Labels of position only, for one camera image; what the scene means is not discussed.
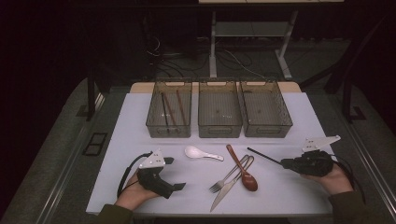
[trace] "silver knife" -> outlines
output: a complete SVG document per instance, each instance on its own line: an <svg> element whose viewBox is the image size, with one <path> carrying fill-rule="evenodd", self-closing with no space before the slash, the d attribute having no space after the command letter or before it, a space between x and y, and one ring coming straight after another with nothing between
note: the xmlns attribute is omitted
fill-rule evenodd
<svg viewBox="0 0 396 224"><path fill-rule="evenodd" d="M251 163L253 163L253 161L254 161L254 157L253 156L249 156L248 159L247 159L247 163L244 165L244 168L247 170L248 167L251 165ZM216 196L216 199L213 202L212 207L210 208L210 212L212 212L213 209L215 209L215 207L218 206L218 204L221 202L221 200L230 191L230 189L238 181L238 179L241 178L241 176L242 176L242 174L241 174L241 172L239 172L239 174L236 177L234 177L232 181L228 182L227 184L224 185L224 187L222 187L222 189L220 190L218 196Z"/></svg>

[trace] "wooden spoon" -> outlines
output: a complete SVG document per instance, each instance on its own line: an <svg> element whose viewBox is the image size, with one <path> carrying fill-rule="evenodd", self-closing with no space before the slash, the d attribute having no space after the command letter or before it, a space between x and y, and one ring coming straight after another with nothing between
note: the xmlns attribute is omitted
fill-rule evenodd
<svg viewBox="0 0 396 224"><path fill-rule="evenodd" d="M231 145L227 145L227 150L230 152L231 157L233 157L233 160L236 162L236 164L239 166L241 169L241 174L242 174L242 183L244 184L245 188L247 188L250 191L256 191L259 186L257 184L256 179L254 178L253 175L248 173L242 166L241 162L239 159L236 157L235 152L233 152L233 148Z"/></svg>

